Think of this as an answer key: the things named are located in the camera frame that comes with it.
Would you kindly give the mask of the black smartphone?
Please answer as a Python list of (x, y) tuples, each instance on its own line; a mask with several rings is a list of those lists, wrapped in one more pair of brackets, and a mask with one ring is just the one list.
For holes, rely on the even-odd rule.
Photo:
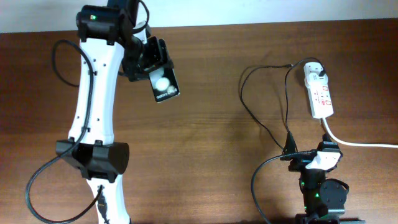
[(173, 68), (159, 68), (149, 74), (155, 101), (161, 103), (180, 94)]

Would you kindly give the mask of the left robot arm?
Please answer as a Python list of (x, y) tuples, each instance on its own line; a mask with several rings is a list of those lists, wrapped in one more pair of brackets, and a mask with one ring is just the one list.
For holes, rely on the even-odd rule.
[(100, 223), (130, 223), (123, 195), (129, 146), (116, 142), (113, 108), (118, 76), (149, 80), (156, 102), (178, 96), (180, 89), (165, 41), (153, 36), (147, 21), (138, 22), (142, 1), (85, 5), (76, 16), (81, 76), (75, 117), (56, 153), (79, 170), (95, 197)]

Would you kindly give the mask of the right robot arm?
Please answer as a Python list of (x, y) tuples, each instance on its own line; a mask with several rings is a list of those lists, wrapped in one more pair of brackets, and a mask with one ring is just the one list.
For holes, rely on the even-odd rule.
[(281, 159), (290, 162), (290, 172), (300, 174), (299, 189), (305, 210), (295, 216), (295, 223), (339, 223), (345, 213), (349, 185), (326, 177), (343, 157), (338, 144), (324, 134), (316, 149), (298, 152), (295, 147), (289, 133)]

